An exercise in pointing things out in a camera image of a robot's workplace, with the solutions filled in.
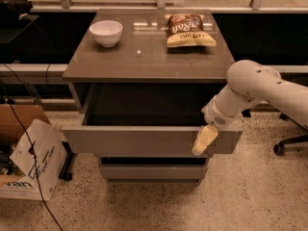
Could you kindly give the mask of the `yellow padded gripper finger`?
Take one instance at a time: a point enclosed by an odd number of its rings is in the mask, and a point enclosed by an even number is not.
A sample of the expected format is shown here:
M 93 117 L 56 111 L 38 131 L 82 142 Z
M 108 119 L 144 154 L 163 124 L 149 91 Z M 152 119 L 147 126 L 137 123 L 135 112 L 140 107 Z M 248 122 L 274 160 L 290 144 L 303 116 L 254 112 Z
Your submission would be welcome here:
M 218 136 L 218 129 L 211 125 L 203 126 L 198 132 L 192 147 L 194 155 L 201 155 Z

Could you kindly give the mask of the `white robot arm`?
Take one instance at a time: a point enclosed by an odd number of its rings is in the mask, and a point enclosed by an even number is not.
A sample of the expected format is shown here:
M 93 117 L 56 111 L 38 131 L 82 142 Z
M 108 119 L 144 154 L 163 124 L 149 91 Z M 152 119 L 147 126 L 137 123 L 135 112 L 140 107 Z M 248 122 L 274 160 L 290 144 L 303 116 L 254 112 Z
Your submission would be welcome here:
M 237 116 L 261 101 L 308 128 L 308 88 L 285 81 L 274 68 L 250 60 L 233 63 L 226 73 L 226 86 L 201 109 L 206 125 L 192 147 L 201 155 Z

